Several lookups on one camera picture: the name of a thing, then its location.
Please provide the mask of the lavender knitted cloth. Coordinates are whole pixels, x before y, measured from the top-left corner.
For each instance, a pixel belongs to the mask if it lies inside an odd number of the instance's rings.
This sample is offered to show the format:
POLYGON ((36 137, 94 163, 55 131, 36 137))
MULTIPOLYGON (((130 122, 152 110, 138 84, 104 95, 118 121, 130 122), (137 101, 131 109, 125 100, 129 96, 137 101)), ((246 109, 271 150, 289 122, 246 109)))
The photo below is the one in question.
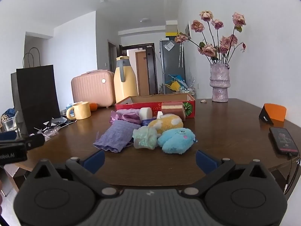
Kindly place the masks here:
POLYGON ((104 134, 97 137, 93 145, 104 151, 119 153, 132 140, 133 131, 140 127, 141 125, 139 124, 133 124, 124 120, 116 120, 104 134))

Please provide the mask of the blue plush toy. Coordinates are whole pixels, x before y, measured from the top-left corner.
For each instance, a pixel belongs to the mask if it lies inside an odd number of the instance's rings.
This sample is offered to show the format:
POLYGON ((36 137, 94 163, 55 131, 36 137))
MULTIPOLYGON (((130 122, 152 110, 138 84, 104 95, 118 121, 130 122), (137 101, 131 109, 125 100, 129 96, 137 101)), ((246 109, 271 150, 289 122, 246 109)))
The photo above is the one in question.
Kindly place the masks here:
POLYGON ((179 155, 184 154, 197 142, 196 135, 187 128, 167 130, 157 139, 157 145, 164 153, 179 155))

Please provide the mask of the green iridescent soft bag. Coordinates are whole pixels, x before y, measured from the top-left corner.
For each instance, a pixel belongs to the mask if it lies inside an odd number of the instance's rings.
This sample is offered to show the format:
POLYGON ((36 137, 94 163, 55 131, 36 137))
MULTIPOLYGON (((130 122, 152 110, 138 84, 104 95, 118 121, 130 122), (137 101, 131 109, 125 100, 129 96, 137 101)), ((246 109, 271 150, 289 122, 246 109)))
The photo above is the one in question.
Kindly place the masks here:
POLYGON ((134 148, 154 150, 157 146, 157 130, 154 127, 142 126, 132 134, 134 148))

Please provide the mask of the yellow plush toy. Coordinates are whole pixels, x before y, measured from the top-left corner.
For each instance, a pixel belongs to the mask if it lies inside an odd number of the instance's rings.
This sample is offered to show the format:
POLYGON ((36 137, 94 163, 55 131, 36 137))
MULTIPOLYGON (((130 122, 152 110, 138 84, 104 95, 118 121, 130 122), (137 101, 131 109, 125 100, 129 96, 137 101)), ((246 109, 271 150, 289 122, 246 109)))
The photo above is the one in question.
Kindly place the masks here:
POLYGON ((148 127, 153 127, 156 129, 158 137, 167 130, 182 128, 183 126, 182 119, 175 114, 161 115, 158 119, 151 121, 148 125, 148 127))

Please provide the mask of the layered cake sponge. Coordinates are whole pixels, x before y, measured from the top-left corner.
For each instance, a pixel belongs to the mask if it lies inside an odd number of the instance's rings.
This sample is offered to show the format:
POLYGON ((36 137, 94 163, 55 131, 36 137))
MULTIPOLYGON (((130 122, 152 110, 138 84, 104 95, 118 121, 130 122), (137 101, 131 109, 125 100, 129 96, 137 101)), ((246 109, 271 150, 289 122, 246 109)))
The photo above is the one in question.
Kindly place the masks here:
POLYGON ((184 107, 182 102, 167 102, 162 103, 161 111, 164 115, 174 114, 179 116, 182 120, 186 119, 184 107))

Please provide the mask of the small white sponge block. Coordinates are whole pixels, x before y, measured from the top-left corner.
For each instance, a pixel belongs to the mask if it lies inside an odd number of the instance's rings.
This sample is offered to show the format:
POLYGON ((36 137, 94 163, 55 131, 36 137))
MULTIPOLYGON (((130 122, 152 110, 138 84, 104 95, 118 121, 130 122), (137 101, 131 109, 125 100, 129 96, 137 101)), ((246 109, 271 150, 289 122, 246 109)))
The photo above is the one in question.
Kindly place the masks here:
POLYGON ((157 112, 157 119, 160 119, 162 115, 163 115, 163 112, 162 111, 158 111, 157 112))

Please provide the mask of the blue tissue pack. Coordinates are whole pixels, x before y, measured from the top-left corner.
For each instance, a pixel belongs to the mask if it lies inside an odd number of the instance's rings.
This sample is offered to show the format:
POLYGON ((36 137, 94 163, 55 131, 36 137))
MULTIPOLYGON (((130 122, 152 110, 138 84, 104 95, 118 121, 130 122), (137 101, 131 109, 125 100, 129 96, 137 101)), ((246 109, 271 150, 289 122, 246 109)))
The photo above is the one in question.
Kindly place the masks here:
POLYGON ((142 120, 141 125, 142 126, 148 126, 153 120, 156 120, 156 119, 155 118, 151 118, 151 119, 142 120))

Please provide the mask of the clear plastic wrappers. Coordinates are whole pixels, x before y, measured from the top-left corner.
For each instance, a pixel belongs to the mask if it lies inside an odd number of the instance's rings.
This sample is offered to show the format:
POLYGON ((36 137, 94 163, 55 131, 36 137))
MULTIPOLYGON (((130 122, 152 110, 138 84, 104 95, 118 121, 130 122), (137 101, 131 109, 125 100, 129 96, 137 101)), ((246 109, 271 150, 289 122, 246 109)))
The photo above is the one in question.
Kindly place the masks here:
POLYGON ((45 142, 49 141, 52 137, 59 134, 59 131, 70 125, 75 123, 76 120, 70 120, 64 116, 61 116, 56 119, 52 119, 51 121, 45 122, 43 127, 34 128, 37 134, 42 134, 45 138, 45 142))

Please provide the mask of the black paper bag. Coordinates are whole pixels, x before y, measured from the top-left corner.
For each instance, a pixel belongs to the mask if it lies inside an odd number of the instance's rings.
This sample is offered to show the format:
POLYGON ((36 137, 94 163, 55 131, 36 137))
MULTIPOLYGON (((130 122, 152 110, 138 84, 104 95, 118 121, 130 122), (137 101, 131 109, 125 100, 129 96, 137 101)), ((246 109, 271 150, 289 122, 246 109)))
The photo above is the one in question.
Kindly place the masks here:
POLYGON ((22 135, 34 134, 61 116, 52 65, 17 69, 11 74, 11 88, 22 135))

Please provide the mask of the yellow ceramic mug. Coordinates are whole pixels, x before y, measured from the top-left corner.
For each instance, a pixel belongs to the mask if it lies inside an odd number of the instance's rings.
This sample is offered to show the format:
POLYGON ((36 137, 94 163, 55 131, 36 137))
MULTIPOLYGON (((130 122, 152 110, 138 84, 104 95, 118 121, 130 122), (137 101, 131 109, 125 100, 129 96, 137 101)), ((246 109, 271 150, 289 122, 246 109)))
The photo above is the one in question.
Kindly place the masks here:
POLYGON ((70 120, 83 120, 91 116, 90 105, 88 102, 73 104, 66 110, 66 117, 70 120))

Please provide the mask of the orange fruit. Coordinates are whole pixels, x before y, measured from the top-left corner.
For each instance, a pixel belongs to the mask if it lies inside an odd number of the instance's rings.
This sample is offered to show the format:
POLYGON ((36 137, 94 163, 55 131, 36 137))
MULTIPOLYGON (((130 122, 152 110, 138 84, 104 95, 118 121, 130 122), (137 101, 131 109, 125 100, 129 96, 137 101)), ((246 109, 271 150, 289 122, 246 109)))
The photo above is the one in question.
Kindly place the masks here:
POLYGON ((90 103, 90 111, 95 112, 98 109, 98 105, 96 103, 90 103))

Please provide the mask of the black smartphone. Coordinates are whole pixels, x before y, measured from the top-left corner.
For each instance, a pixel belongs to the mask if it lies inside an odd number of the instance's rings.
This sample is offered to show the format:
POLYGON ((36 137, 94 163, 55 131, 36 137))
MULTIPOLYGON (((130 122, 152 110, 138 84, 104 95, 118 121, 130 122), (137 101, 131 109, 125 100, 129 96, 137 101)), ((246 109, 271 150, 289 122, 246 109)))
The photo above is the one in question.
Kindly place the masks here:
POLYGON ((299 155, 298 147, 287 129, 270 127, 269 134, 279 154, 292 156, 299 155))

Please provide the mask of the orange black case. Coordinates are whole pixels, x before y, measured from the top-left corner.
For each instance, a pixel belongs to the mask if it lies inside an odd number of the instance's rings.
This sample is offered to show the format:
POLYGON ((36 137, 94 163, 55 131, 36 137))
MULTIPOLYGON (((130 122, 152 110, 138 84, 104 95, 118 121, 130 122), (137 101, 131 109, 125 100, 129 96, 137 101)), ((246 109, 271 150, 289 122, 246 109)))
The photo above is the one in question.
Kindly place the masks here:
POLYGON ((265 103, 259 114, 259 120, 266 124, 274 125, 276 122, 284 122, 287 108, 277 104, 265 103))

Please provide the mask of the pink mini suitcase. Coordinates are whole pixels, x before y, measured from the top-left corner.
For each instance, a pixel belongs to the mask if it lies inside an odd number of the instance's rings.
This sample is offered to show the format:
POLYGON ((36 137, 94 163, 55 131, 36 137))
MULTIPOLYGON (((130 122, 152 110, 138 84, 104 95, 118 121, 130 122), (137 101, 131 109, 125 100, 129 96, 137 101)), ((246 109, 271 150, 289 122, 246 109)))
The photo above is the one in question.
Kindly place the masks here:
POLYGON ((94 70, 76 76, 71 81, 74 102, 96 103, 98 107, 110 107, 116 103, 114 73, 94 70))

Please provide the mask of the red cardboard box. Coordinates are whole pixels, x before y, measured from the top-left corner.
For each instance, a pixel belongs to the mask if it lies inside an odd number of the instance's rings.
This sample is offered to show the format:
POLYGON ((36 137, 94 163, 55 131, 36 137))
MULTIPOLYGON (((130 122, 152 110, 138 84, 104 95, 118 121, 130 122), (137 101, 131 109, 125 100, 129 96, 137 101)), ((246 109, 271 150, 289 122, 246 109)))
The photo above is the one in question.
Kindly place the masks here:
POLYGON ((195 117, 195 99, 188 93, 156 94, 149 96, 129 96, 115 104, 115 109, 141 109, 150 107, 153 116, 161 111, 162 103, 181 102, 187 118, 195 117))

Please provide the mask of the yellow thermos jug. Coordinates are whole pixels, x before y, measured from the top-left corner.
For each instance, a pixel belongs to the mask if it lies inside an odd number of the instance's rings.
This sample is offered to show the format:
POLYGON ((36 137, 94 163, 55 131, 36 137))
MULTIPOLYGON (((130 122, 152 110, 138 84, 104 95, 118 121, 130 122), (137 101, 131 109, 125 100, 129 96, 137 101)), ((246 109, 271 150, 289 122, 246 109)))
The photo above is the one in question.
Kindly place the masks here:
POLYGON ((128 56, 116 58, 114 89, 117 103, 129 96, 138 95, 136 76, 128 56))

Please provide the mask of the purple textured vase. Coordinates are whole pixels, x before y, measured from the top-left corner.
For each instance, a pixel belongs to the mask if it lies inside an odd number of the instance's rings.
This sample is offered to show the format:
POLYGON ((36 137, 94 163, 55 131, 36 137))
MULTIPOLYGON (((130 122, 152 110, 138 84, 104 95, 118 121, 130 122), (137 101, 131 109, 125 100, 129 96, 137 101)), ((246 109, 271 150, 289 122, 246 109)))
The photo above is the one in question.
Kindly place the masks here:
POLYGON ((230 71, 226 64, 211 64, 210 86, 212 87, 212 101, 217 103, 228 102, 228 88, 230 84, 230 71))

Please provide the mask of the brown wooden door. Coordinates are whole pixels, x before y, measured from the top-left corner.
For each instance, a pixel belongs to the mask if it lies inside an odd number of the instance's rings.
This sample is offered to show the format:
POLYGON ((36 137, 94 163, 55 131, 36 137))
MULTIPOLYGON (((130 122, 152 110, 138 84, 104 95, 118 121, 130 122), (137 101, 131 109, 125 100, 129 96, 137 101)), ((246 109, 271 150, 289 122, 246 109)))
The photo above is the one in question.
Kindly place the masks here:
POLYGON ((149 83, 148 83, 148 67, 146 60, 146 52, 139 51, 136 52, 136 71, 137 71, 137 81, 140 96, 147 96, 150 93, 149 83))

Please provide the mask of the cluttered storage rack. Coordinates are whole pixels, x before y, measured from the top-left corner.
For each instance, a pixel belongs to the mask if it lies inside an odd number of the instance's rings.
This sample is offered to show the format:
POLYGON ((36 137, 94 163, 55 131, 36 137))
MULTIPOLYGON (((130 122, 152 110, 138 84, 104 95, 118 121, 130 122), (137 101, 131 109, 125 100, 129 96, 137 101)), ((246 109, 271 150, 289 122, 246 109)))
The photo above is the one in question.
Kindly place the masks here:
POLYGON ((186 82, 180 75, 168 75, 170 80, 163 84, 164 87, 171 90, 173 93, 188 93, 195 95, 194 88, 195 77, 190 75, 188 82, 186 82))

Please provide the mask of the grey refrigerator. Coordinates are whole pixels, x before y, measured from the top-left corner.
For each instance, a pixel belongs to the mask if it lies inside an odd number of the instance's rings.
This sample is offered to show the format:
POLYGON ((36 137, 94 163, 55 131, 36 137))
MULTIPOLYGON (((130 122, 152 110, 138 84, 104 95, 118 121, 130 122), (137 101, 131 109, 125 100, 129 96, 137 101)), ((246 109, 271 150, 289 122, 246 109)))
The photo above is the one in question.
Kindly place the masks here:
POLYGON ((163 79, 163 93, 172 91, 166 86, 170 85, 174 78, 185 81, 184 47, 174 40, 160 41, 160 56, 163 79))

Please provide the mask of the dried pink roses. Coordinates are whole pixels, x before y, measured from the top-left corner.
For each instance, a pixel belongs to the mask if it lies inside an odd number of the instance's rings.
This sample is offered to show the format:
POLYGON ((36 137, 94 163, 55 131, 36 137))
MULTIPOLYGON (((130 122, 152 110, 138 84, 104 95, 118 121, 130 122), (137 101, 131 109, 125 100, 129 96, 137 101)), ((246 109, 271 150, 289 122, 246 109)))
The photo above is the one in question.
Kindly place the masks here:
POLYGON ((190 33, 178 33, 174 41, 180 45, 189 41, 193 43, 201 55, 204 55, 210 64, 229 65, 236 49, 240 48, 242 52, 246 50, 244 42, 239 43, 235 32, 241 33, 243 27, 246 26, 246 19, 243 14, 235 12, 232 15, 233 32, 230 36, 221 36, 219 31, 224 27, 224 23, 214 18, 210 10, 201 11, 200 20, 194 20, 189 25, 188 30, 200 33, 203 40, 196 43, 191 39, 190 33))

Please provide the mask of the wall electrical panel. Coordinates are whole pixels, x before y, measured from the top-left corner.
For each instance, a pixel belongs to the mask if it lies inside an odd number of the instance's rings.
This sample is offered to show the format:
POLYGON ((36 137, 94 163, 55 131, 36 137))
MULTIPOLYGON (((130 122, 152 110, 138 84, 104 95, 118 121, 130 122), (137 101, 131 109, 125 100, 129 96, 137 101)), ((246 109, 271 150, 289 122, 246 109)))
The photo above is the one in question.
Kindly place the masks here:
POLYGON ((187 25, 185 26, 185 35, 190 39, 191 38, 191 27, 190 22, 187 22, 187 25))

